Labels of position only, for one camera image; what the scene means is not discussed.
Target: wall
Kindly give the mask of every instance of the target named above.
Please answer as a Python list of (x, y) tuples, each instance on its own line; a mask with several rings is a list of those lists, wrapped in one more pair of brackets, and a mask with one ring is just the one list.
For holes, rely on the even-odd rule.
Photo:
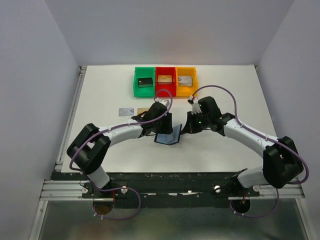
[(43, 0), (0, 3), (0, 239), (28, 239), (78, 78)]
[(80, 65), (257, 64), (293, 0), (45, 0)]
[(309, 165), (303, 190), (315, 226), (320, 226), (319, 23), (320, 1), (295, 0), (257, 67), (278, 136), (292, 137)]

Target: gray wall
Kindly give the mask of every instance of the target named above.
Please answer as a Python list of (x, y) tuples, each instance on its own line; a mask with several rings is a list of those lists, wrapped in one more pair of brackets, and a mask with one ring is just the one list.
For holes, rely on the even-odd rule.
[(75, 59), (257, 64), (293, 0), (45, 0)]
[(288, 135), (310, 168), (303, 184), (320, 226), (320, 1), (295, 0), (257, 67), (279, 136)]
[(43, 0), (0, 3), (0, 239), (27, 239), (78, 76)]

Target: plastic bin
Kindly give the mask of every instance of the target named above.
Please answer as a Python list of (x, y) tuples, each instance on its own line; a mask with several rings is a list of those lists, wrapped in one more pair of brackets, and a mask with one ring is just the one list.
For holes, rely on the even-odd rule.
[[(158, 76), (159, 75), (170, 75), (172, 77), (171, 84), (158, 84)], [(176, 68), (175, 67), (166, 67), (166, 66), (157, 66), (155, 68), (155, 93), (157, 93), (160, 89), (166, 89), (171, 94), (172, 97), (175, 97), (177, 94), (177, 81), (176, 81)], [(158, 97), (167, 98), (169, 94), (165, 91), (159, 92)]]
[[(188, 98), (198, 89), (198, 79), (197, 71), (195, 67), (183, 67), (179, 66), (175, 68), (176, 72), (176, 97), (178, 98)], [(192, 77), (192, 86), (179, 86), (178, 85), (178, 76), (191, 76)]]
[[(137, 66), (134, 70), (133, 95), (136, 98), (154, 98), (155, 97), (155, 74), (156, 68), (153, 66)], [(139, 78), (152, 78), (152, 86), (139, 87)]]

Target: white table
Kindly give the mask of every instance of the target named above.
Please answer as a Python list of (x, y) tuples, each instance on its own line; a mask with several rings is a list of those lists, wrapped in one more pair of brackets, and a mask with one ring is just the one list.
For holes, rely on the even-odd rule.
[[(105, 127), (126, 122), (130, 117), (118, 116), (119, 108), (150, 107), (152, 98), (134, 98), (135, 67), (142, 65), (88, 66), (77, 103), (69, 139), (62, 156), (63, 173), (69, 169), (66, 148), (88, 123)], [(275, 136), (275, 130), (253, 65), (195, 66), (199, 87), (220, 85), (230, 90), (238, 104), (239, 118), (249, 126)], [(198, 97), (215, 98), (222, 113), (234, 113), (231, 97), (221, 89), (206, 88)], [(183, 124), (191, 106), (186, 99), (174, 98), (172, 125)], [(146, 136), (130, 139), (108, 149), (102, 166), (106, 172), (236, 172), (262, 165), (262, 159), (241, 143), (212, 131), (185, 134), (171, 146), (154, 142)]]

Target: dark gray floor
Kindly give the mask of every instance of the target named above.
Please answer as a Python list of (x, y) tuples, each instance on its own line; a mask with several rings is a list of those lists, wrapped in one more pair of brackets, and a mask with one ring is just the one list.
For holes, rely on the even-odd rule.
[[(267, 212), (275, 200), (252, 201), (250, 214)], [(127, 216), (132, 209), (115, 209)], [(132, 219), (93, 217), (85, 201), (50, 202), (41, 240), (304, 240), (302, 220), (294, 199), (282, 199), (275, 214), (259, 219), (234, 215), (230, 209), (142, 209)]]

